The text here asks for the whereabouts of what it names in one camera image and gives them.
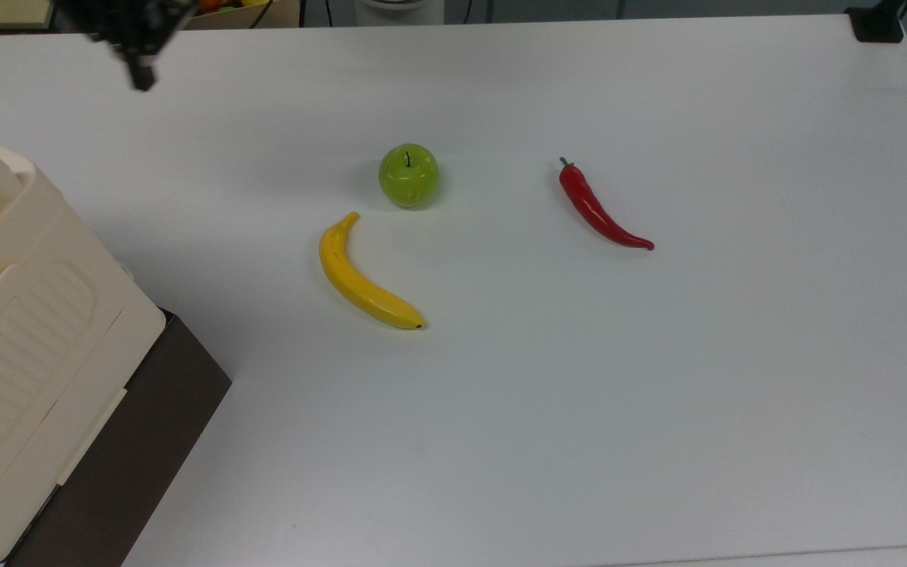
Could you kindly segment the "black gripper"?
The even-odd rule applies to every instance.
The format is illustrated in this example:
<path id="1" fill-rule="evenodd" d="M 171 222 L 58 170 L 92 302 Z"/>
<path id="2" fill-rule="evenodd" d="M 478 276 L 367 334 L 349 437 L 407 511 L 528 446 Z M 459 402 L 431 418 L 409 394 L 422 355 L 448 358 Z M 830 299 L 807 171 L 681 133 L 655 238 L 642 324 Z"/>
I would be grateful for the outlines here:
<path id="1" fill-rule="evenodd" d="M 148 92 L 156 83 L 154 62 L 180 29 L 197 14 L 198 1 L 54 1 L 76 32 L 91 42 L 110 44 L 129 61 L 134 89 Z"/>

